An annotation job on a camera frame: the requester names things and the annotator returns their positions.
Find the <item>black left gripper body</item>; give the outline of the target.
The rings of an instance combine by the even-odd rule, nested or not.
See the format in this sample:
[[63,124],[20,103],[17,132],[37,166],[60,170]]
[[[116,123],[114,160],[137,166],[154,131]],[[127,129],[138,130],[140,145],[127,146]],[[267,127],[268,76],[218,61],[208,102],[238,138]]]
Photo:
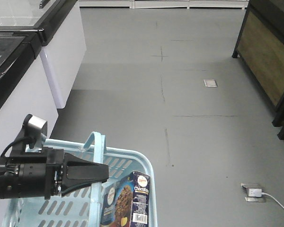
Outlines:
[[28,152],[9,159],[12,175],[10,198],[44,197],[57,195],[59,176],[63,171],[64,150],[43,147],[41,152]]

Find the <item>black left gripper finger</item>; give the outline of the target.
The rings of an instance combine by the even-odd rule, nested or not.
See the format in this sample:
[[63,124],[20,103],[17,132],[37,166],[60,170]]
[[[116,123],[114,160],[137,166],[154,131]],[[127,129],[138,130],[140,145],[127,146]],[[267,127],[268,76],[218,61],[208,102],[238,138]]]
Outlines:
[[61,196],[64,197],[75,190],[90,187],[93,183],[105,183],[108,179],[68,179],[63,178],[61,182]]
[[87,161],[69,153],[65,153],[64,162],[64,184],[104,183],[109,178],[109,168],[105,164]]

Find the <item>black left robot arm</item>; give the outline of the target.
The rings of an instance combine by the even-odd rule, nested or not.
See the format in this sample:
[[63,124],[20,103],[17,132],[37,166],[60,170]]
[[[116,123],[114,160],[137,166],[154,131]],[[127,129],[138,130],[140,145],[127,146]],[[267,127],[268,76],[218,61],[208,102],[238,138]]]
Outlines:
[[63,149],[44,147],[0,157],[0,199],[65,196],[77,189],[104,183],[107,165],[76,157]]

